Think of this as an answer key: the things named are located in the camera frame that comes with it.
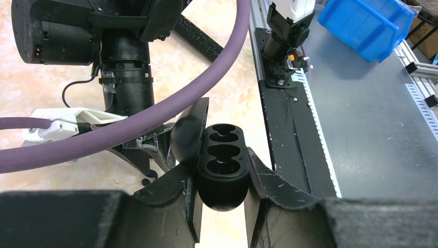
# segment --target gray table surface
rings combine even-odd
[[[438,199],[438,143],[393,53],[369,64],[316,16],[304,45],[311,92],[345,198]]]

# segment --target wire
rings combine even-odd
[[[231,36],[217,59],[191,83],[138,114],[75,137],[0,150],[0,174],[41,168],[82,158],[133,140],[178,115],[210,91],[236,61],[249,27],[249,0],[237,0]]]
[[[52,124],[49,119],[32,117],[3,117],[0,118],[0,130],[6,129],[28,129],[41,128],[47,129]]]
[[[86,84],[86,83],[93,81],[95,78],[96,78],[95,76],[92,76],[90,80],[72,82],[72,83],[69,83],[66,87],[64,87],[64,89],[62,90],[62,95],[61,95],[62,102],[64,103],[64,105],[66,107],[70,107],[70,105],[68,105],[67,101],[66,101],[66,91],[70,86],[75,85],[75,84]]]

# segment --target black base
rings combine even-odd
[[[260,57],[269,34],[256,30]],[[259,81],[272,169],[306,193],[316,197],[336,196],[321,140],[304,85],[289,82],[279,89],[270,62],[263,60]]]

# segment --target black plastic part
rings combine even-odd
[[[269,58],[267,58],[264,54],[266,51],[266,45],[270,40],[272,40],[272,36],[266,32],[266,29],[264,28],[258,28],[256,29],[256,42],[257,47],[260,49],[262,64],[264,68],[264,82],[268,88],[277,88],[277,89],[289,89],[293,88],[294,84],[292,83],[291,74],[286,70],[285,65],[283,63],[286,54],[288,54],[285,47],[277,47],[276,45],[271,45],[272,48],[278,48],[271,54],[272,56],[275,56],[274,53],[280,54],[281,50],[281,56],[277,57],[280,62],[273,61]]]
[[[165,40],[174,29],[183,8],[182,0],[150,1],[150,5],[145,5],[142,11],[142,15],[147,16],[149,21],[139,32],[140,40],[149,42],[156,39]]]
[[[13,0],[12,27],[23,61],[45,65],[90,65],[100,51],[91,31],[87,0]]]
[[[283,59],[288,54],[290,46],[282,41],[276,33],[271,33],[270,36],[266,35],[266,38],[264,38],[264,40],[266,39],[268,41],[266,42],[266,45],[263,49],[264,57],[271,61],[283,61]]]
[[[181,164],[196,164],[206,127],[208,98],[201,98],[184,110],[170,134],[170,147]]]
[[[112,149],[108,149],[108,151],[131,164],[143,175],[149,175],[150,161],[147,152],[141,149],[124,149],[123,145],[118,145]]]
[[[191,180],[178,166],[134,196],[122,191],[2,193],[0,247],[194,247],[202,202]]]
[[[438,98],[436,95],[431,95],[425,99],[425,102],[428,107],[435,107],[438,105]]]
[[[309,36],[309,26],[315,12],[305,18],[293,23],[290,19],[285,19],[275,9],[275,4],[271,4],[268,10],[267,23],[272,29],[272,36],[269,41],[264,56],[272,61],[281,61],[286,56],[286,46],[296,49],[301,46]]]
[[[229,211],[242,204],[248,191],[249,156],[241,128],[229,124],[206,128],[196,180],[208,207]]]
[[[266,168],[251,149],[249,154],[249,248],[438,246],[437,201],[318,200]]]
[[[210,62],[213,62],[224,49],[183,15],[178,19],[174,31]]]
[[[415,62],[411,62],[409,65],[407,65],[405,67],[405,69],[409,74],[412,74],[413,72],[418,70],[418,67],[417,67],[417,64]]]
[[[266,35],[266,29],[256,29],[260,55]],[[267,82],[273,77],[272,71],[266,70],[269,64],[263,59],[262,73]],[[258,83],[272,169],[306,193],[336,196],[303,84],[292,82],[289,89],[279,90],[267,82]]]
[[[129,30],[109,29],[102,36],[102,74],[105,107],[118,115],[134,115],[154,105],[149,46]]]
[[[319,199],[268,169],[250,148],[248,152],[251,183],[244,202],[248,247],[336,247]]]

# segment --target black cable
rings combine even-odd
[[[93,81],[95,78],[96,78],[95,76],[92,76],[90,80],[86,80],[86,81],[76,81],[76,82],[69,83],[69,84],[68,84],[68,85],[62,90],[62,95],[61,95],[61,97],[62,97],[62,102],[65,104],[65,106],[66,106],[66,107],[70,107],[70,106],[67,104],[67,102],[66,102],[66,91],[67,91],[67,89],[68,89],[70,86],[75,85],[75,84],[85,84],[85,83],[89,83],[89,82]]]

